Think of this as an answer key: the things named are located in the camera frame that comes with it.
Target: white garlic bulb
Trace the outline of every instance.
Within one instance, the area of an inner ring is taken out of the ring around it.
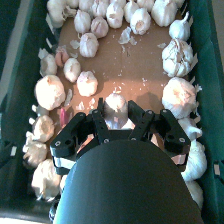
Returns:
[[[74,83],[81,73],[81,65],[75,58],[69,58],[64,66],[65,78]]]
[[[183,128],[187,137],[191,141],[193,141],[197,138],[197,134],[199,134],[200,136],[202,135],[202,130],[197,128],[193,119],[190,119],[188,117],[182,118],[182,119],[178,120],[178,123]]]
[[[107,35],[109,31],[109,26],[107,21],[103,17],[96,17],[91,24],[91,32],[96,36],[96,38],[102,38]]]
[[[131,29],[134,34],[145,34],[150,24],[151,17],[145,8],[137,9],[131,17]]]
[[[122,26],[124,11],[117,3],[111,3],[107,8],[107,22],[111,28],[117,29]]]
[[[93,16],[102,16],[105,18],[108,6],[109,0],[94,0],[94,3],[92,5]]]
[[[89,13],[78,10],[77,15],[74,20],[75,30],[78,33],[86,33],[89,31],[91,26],[91,18]]]
[[[202,209],[204,198],[203,190],[196,181],[186,181],[185,184],[191,194],[192,199],[197,203],[198,207]]]
[[[162,104],[176,119],[187,117],[197,106],[194,86],[182,78],[170,79],[163,89]]]
[[[148,12],[152,11],[155,0],[137,0],[140,8],[146,8]]]
[[[163,69],[169,77],[184,77],[191,71],[193,50],[187,42],[180,39],[171,40],[162,52]]]
[[[122,9],[126,5],[126,0],[110,0],[110,4],[114,2],[117,2],[121,6]]]
[[[79,9],[85,12],[89,12],[93,2],[94,0],[79,0]]]
[[[35,86],[35,95],[41,107],[53,110],[65,101],[64,86],[55,75],[47,75]]]
[[[56,174],[52,159],[46,159],[34,171],[31,186],[38,199],[49,200],[59,193],[60,182],[61,176]]]
[[[207,169],[207,160],[204,146],[196,140],[191,142],[186,169],[181,173],[184,181],[200,178]]]
[[[124,18],[125,20],[130,23],[131,17],[134,15],[135,11],[139,9],[139,6],[137,3],[134,2],[134,0],[130,0],[125,7],[124,7]]]
[[[81,96],[92,96],[97,90],[97,79],[91,71],[82,72],[77,80],[77,87]]]
[[[169,34],[171,38],[175,39],[181,39],[184,41],[187,41],[190,37],[190,25],[187,21],[189,16],[189,12],[186,13],[184,19],[182,20],[175,20],[171,25],[169,29]]]
[[[128,104],[122,95],[110,94],[104,102],[104,115],[110,129],[121,129],[128,121]]]
[[[159,26],[169,26],[175,19],[177,5],[173,0],[156,0],[151,16]]]
[[[46,57],[40,61],[40,71],[42,76],[46,75],[56,75],[57,73],[57,64],[55,58],[52,54],[48,54]]]
[[[96,36],[92,33],[85,33],[80,40],[79,51],[83,57],[93,58],[99,47],[99,42]]]

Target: garlic bulb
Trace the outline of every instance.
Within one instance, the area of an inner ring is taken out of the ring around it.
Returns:
[[[77,80],[77,87],[81,96],[92,96],[97,90],[97,79],[92,72],[82,72]]]
[[[148,12],[152,11],[155,0],[137,0],[140,8],[146,8]]]
[[[162,104],[176,119],[187,117],[197,106],[194,86],[182,78],[172,78],[163,90]]]
[[[183,128],[187,137],[193,141],[197,138],[197,134],[202,135],[202,130],[197,128],[193,119],[190,118],[182,118],[178,120],[178,123]]]
[[[190,25],[187,21],[189,16],[189,12],[186,13],[184,19],[175,20],[169,29],[169,34],[171,38],[179,38],[181,40],[187,41],[190,37]]]
[[[93,58],[99,47],[99,42],[96,36],[92,33],[82,35],[80,40],[80,54],[86,58]]]
[[[114,2],[117,2],[121,6],[122,9],[126,5],[126,0],[110,0],[110,4]]]
[[[33,139],[39,142],[47,142],[54,135],[53,120],[47,116],[40,116],[33,124]]]
[[[43,59],[40,60],[40,71],[43,76],[56,75],[57,64],[52,54],[48,54],[47,56],[45,56]]]
[[[68,81],[74,83],[81,73],[81,65],[75,58],[69,58],[65,63],[64,74]]]
[[[52,159],[46,159],[34,171],[31,186],[38,199],[49,200],[59,193],[60,182],[61,176],[56,174]]]
[[[84,34],[89,31],[91,26],[90,15],[87,12],[78,10],[74,23],[75,23],[75,30],[78,33]]]
[[[131,17],[134,15],[135,11],[139,9],[139,6],[137,3],[134,2],[134,0],[130,0],[125,7],[124,7],[124,18],[125,20],[130,23]]]
[[[203,190],[196,181],[186,181],[185,184],[191,194],[192,199],[197,203],[198,207],[202,210],[204,198]]]
[[[124,11],[117,3],[111,3],[107,8],[107,22],[111,28],[117,29],[122,26]]]
[[[36,168],[46,159],[47,146],[41,142],[33,141],[33,136],[30,135],[23,146],[23,152],[25,153],[23,159],[26,160],[27,164]]]
[[[128,121],[128,104],[122,95],[110,94],[104,102],[104,119],[110,129],[121,129]]]
[[[92,5],[93,16],[102,16],[105,18],[108,6],[109,0],[94,0],[94,3]]]
[[[151,16],[159,26],[169,26],[175,19],[177,5],[173,0],[156,0]]]
[[[89,12],[93,2],[94,0],[79,0],[79,9],[85,12]]]
[[[186,169],[181,173],[184,181],[200,178],[207,169],[207,160],[204,146],[196,140],[191,142]]]
[[[137,9],[131,17],[131,29],[134,34],[145,34],[150,24],[151,17],[145,8]]]
[[[58,47],[56,50],[55,62],[57,66],[63,68],[65,62],[69,59],[69,55],[65,47]]]
[[[193,50],[190,45],[180,39],[171,40],[162,52],[163,69],[169,77],[184,77],[191,71]]]
[[[79,7],[79,0],[66,0],[66,4],[72,9],[75,9]]]
[[[109,31],[109,26],[107,21],[103,17],[96,17],[91,24],[91,32],[96,36],[96,38],[102,38],[107,35]]]
[[[53,110],[65,101],[64,86],[55,75],[47,75],[35,86],[35,95],[41,107]]]

